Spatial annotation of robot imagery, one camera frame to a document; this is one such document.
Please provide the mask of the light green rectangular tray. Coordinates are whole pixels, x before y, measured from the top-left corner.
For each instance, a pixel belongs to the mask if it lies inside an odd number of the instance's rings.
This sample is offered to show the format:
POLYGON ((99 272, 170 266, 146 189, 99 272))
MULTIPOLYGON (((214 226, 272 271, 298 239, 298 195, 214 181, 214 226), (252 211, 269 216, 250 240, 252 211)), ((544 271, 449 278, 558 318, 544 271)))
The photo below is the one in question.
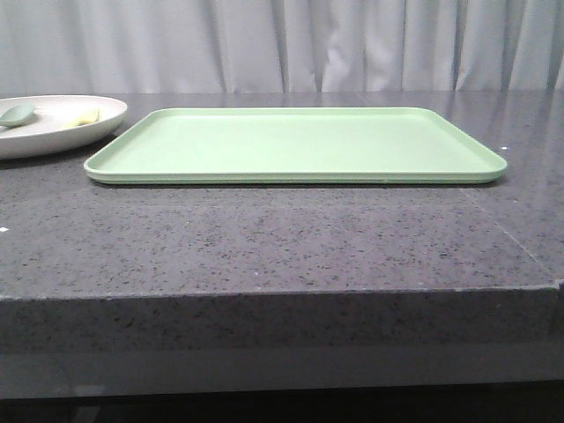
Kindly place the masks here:
POLYGON ((85 161, 106 184, 487 183, 505 159, 425 108, 167 108, 85 161))

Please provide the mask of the pale green spoon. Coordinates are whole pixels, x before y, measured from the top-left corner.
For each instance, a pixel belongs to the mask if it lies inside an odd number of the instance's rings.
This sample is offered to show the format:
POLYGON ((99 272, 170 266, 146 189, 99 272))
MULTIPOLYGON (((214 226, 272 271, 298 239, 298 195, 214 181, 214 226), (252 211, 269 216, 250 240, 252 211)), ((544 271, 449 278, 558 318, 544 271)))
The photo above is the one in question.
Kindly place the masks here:
POLYGON ((20 104, 9 108, 1 115, 0 126, 8 129, 25 126, 33 120, 34 111, 33 104, 20 104))

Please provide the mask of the white round plate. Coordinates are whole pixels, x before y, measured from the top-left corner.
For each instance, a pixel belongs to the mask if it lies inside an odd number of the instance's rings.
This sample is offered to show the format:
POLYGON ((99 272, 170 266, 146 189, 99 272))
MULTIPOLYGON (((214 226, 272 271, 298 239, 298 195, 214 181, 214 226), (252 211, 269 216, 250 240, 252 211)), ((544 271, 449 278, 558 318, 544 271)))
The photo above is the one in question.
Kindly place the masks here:
POLYGON ((125 102, 93 95, 39 95, 1 99, 1 111, 19 104, 34 105, 33 119, 25 126, 1 128, 1 159, 23 159, 64 152, 89 145, 114 132, 128 111, 125 102), (84 112, 96 109, 96 122, 66 128, 84 112))

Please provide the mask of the yellow plastic fork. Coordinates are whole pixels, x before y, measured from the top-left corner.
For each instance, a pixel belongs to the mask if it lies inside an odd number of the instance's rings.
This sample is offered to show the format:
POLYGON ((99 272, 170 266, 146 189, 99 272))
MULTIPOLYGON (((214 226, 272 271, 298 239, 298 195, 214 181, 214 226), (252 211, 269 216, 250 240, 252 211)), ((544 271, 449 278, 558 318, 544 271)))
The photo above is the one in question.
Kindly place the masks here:
POLYGON ((81 115, 74 117, 70 121, 66 122, 61 126, 62 130, 67 130, 71 128, 76 128, 79 126, 95 123, 100 118, 100 111, 97 108, 92 108, 86 110, 81 115))

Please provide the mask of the grey pleated curtain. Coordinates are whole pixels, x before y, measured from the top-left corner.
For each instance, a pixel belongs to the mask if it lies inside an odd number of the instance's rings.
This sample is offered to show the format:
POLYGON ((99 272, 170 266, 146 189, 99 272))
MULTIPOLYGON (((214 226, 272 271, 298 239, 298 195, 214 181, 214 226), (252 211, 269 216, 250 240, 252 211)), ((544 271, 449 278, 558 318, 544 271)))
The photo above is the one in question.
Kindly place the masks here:
POLYGON ((559 90, 560 1, 4 1, 2 93, 559 90))

